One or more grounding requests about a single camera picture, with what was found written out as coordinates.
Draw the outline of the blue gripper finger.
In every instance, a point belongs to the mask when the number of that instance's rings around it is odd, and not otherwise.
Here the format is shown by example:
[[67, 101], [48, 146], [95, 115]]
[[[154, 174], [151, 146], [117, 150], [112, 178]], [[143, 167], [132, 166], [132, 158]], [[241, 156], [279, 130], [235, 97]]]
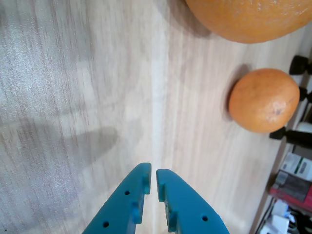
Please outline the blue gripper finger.
[[175, 172], [158, 169], [156, 180], [159, 202], [165, 205], [169, 233], [229, 233], [216, 211]]
[[85, 234], [134, 234], [142, 222], [144, 196], [151, 190], [151, 163], [140, 163], [104, 203]]

